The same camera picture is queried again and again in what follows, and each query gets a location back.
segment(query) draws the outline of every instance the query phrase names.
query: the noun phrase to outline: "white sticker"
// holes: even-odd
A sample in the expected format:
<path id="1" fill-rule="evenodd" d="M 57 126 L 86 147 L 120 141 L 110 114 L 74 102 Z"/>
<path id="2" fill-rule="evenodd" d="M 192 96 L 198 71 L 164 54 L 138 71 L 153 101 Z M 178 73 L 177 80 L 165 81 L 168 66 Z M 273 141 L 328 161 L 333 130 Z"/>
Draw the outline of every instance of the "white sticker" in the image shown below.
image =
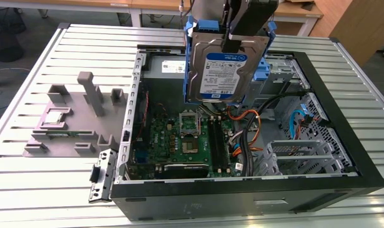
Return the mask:
<path id="1" fill-rule="evenodd" d="M 110 6 L 124 6 L 124 7 L 128 7 L 128 4 L 110 3 Z"/>
<path id="2" fill-rule="evenodd" d="M 237 70 L 245 62 L 246 55 L 209 53 L 205 57 L 200 93 L 212 94 L 210 98 L 232 95 L 240 80 Z"/>
<path id="3" fill-rule="evenodd" d="M 164 61 L 162 73 L 185 73 L 185 61 Z"/>
<path id="4" fill-rule="evenodd" d="M 241 163 L 236 163 L 236 170 L 242 171 L 242 164 Z"/>

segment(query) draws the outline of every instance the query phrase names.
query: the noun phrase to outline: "table leg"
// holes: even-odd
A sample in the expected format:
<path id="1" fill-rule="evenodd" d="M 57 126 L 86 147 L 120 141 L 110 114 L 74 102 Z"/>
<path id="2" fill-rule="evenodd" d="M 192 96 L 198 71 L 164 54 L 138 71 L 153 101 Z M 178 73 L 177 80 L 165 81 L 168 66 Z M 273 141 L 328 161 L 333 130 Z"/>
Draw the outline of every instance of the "table leg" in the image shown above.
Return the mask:
<path id="1" fill-rule="evenodd" d="M 304 24 L 301 25 L 301 28 L 298 30 L 297 35 L 300 37 L 306 37 L 313 29 L 313 26 L 316 24 L 317 18 L 308 18 Z"/>
<path id="2" fill-rule="evenodd" d="M 39 16 L 41 16 L 42 18 L 48 18 L 48 15 L 46 15 L 48 9 L 37 9 L 37 11 L 38 11 Z"/>
<path id="3" fill-rule="evenodd" d="M 140 9 L 129 9 L 130 14 L 130 23 L 133 27 L 142 27 L 141 24 L 141 10 Z"/>

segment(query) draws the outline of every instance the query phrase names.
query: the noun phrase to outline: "floor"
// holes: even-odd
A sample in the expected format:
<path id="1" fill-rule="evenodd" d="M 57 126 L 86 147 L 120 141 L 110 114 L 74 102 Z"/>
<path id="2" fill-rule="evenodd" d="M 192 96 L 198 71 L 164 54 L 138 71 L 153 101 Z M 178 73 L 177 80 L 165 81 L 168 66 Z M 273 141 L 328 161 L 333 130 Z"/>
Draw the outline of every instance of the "floor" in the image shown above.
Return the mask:
<path id="1" fill-rule="evenodd" d="M 118 26 L 117 15 L 114 13 L 50 10 L 48 15 L 49 17 L 42 19 L 37 10 L 23 9 L 21 17 L 25 22 L 26 31 L 18 34 L 17 38 L 23 47 L 25 56 L 11 63 L 0 62 L 0 69 L 10 67 L 31 68 L 60 22 Z M 128 15 L 120 15 L 120 20 L 124 25 L 130 26 Z M 177 29 L 180 27 L 178 16 L 165 15 L 154 18 L 154 20 L 156 22 L 150 23 L 150 18 L 144 16 L 142 24 L 153 28 Z M 378 53 L 372 56 L 362 70 L 384 94 L 384 58 Z M 5 70 L 0 72 L 0 107 L 6 106 L 10 102 L 26 74 L 27 72 L 23 70 Z"/>

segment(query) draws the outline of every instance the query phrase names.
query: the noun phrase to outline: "ram slot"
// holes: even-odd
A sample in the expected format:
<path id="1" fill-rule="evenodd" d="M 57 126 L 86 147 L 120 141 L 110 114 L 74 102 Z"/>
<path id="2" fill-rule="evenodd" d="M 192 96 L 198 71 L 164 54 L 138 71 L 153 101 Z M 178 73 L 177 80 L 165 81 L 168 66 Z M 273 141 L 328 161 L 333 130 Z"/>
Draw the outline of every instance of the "ram slot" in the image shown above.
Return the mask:
<path id="1" fill-rule="evenodd" d="M 214 172 L 217 172 L 218 169 L 224 171 L 228 168 L 226 151 L 222 137 L 221 121 L 209 120 L 208 138 L 212 155 L 212 167 Z"/>

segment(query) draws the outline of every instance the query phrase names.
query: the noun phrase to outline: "open computer tower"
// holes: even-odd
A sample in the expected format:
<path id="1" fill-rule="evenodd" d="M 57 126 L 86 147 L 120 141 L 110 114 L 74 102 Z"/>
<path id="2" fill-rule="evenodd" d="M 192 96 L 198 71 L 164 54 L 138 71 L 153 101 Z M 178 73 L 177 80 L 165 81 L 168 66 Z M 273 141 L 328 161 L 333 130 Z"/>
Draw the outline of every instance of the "open computer tower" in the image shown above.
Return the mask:
<path id="1" fill-rule="evenodd" d="M 384 187 L 305 53 L 269 51 L 266 80 L 250 82 L 229 110 L 306 91 L 278 99 L 253 126 L 250 176 L 233 142 L 245 121 L 221 104 L 184 102 L 184 59 L 181 50 L 140 48 L 120 147 L 100 154 L 90 202 L 112 199 L 132 221 L 193 219 L 316 211 Z"/>

